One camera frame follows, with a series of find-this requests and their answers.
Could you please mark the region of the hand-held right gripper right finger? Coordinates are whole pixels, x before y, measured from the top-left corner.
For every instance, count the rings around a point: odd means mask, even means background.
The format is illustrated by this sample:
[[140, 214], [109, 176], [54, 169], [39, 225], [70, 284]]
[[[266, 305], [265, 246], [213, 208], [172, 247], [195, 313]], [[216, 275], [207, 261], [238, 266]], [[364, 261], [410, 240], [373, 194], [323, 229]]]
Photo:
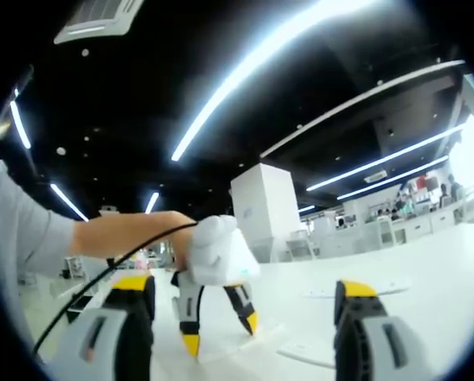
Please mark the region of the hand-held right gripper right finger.
[[422, 343], [400, 317], [391, 316], [364, 283], [337, 282], [333, 342], [337, 380], [424, 380]]

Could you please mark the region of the person's left hand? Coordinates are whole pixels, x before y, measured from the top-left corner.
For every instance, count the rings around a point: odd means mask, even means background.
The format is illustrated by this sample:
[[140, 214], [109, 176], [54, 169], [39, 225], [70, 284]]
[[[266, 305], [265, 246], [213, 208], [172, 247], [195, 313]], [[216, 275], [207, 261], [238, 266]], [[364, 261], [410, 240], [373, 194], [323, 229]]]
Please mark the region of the person's left hand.
[[[196, 220], [178, 211], [168, 211], [168, 220], [171, 228], [197, 223]], [[191, 226], [176, 231], [168, 237], [173, 249], [175, 265], [178, 271], [185, 271], [187, 269], [187, 259], [190, 255], [193, 232], [194, 227]]]

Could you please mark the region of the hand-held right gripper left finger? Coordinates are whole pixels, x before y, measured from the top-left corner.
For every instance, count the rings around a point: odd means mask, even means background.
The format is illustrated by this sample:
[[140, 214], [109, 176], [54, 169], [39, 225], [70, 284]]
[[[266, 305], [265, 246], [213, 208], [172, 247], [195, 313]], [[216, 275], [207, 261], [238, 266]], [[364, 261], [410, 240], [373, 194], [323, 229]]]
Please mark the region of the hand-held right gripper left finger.
[[120, 278], [82, 312], [48, 362], [54, 380], [149, 380], [156, 288], [152, 275]]

